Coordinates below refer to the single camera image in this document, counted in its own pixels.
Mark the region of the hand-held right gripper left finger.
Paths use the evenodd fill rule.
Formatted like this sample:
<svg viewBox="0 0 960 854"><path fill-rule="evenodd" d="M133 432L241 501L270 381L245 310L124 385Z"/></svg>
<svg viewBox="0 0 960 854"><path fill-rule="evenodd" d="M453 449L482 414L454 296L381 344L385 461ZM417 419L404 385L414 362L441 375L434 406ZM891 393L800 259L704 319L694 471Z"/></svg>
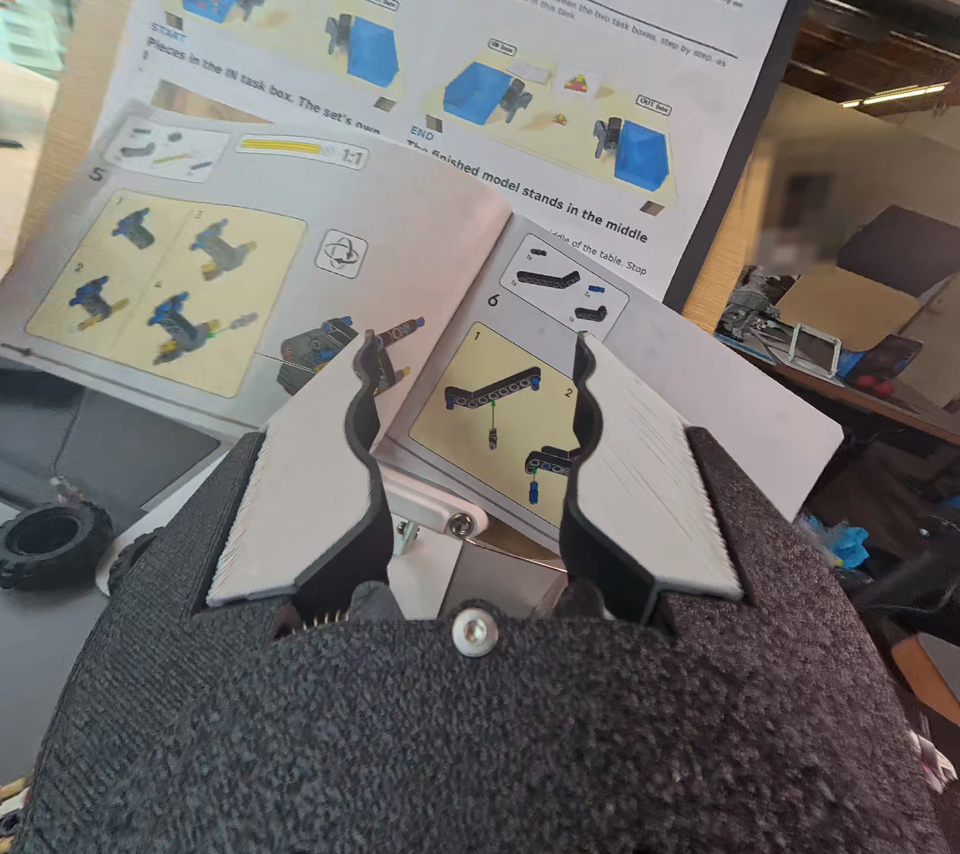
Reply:
<svg viewBox="0 0 960 854"><path fill-rule="evenodd" d="M373 453L380 431L378 339L359 334L274 415L206 605L290 597L347 607L388 581L392 517Z"/></svg>

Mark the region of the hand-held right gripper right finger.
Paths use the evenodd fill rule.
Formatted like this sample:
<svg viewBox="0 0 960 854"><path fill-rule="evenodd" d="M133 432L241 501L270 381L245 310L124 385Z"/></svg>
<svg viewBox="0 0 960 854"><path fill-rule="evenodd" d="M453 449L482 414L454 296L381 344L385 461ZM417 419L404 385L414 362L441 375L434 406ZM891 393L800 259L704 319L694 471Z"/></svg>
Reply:
<svg viewBox="0 0 960 854"><path fill-rule="evenodd" d="M594 588L605 615L672 627L667 596L741 603L731 554L688 422L597 337L574 350L577 403L558 545L571 583Z"/></svg>

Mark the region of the black desk mat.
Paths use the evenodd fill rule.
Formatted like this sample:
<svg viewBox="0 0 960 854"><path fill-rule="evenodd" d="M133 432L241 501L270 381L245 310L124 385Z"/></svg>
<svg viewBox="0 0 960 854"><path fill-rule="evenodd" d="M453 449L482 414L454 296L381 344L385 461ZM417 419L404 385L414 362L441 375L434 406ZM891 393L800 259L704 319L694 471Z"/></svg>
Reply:
<svg viewBox="0 0 960 854"><path fill-rule="evenodd" d="M195 428L2 362L1 495L11 507L52 502L52 481L60 478L101 506L120 533L219 447Z"/></svg>

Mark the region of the black toy tyre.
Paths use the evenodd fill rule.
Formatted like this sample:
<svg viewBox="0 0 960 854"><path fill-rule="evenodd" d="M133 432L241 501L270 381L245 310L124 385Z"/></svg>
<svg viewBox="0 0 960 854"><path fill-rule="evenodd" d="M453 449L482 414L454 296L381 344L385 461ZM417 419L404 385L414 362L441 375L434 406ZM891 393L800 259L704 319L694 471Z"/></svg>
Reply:
<svg viewBox="0 0 960 854"><path fill-rule="evenodd" d="M49 591L89 584L114 538L110 515L83 500L23 511L1 525L1 587Z"/></svg>
<svg viewBox="0 0 960 854"><path fill-rule="evenodd" d="M136 566L143 553L150 548L158 536L163 533L164 527L160 526L152 531L140 534L136 539L122 548L116 559L110 565L106 577L106 594L114 596L118 588L122 585L126 576Z"/></svg>

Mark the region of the blue gloves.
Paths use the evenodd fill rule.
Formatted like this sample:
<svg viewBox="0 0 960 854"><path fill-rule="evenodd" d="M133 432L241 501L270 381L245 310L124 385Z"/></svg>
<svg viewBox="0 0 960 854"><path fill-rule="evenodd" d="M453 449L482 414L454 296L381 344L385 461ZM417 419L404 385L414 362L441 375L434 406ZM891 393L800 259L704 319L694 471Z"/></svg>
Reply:
<svg viewBox="0 0 960 854"><path fill-rule="evenodd" d="M870 557L866 547L870 534L862 526L847 522L827 525L810 513L800 512L794 527L812 548L819 551L830 568L855 570Z"/></svg>

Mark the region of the instruction booklet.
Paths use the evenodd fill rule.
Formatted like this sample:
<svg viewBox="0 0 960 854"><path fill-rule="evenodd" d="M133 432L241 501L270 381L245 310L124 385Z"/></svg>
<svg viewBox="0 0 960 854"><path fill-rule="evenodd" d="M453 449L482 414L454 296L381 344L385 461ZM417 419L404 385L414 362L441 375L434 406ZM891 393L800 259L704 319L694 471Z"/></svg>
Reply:
<svg viewBox="0 0 960 854"><path fill-rule="evenodd" d="M580 332L707 429L789 521L842 438L495 188L376 136L130 101L2 280L4 366L221 448L366 331L381 460L552 550Z"/></svg>

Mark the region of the cardboard box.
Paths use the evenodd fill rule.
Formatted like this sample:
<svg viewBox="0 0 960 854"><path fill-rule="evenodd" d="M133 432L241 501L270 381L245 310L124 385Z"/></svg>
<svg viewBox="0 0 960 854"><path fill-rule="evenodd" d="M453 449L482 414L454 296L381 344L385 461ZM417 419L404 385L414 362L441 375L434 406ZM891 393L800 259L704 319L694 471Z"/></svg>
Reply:
<svg viewBox="0 0 960 854"><path fill-rule="evenodd" d="M897 334L922 343L921 350L929 354L936 340L909 329L957 278L958 273L953 273L914 297L857 273L835 268L800 276L776 307L779 319L786 325L804 324L829 334L850 351L869 350L885 336Z"/></svg>

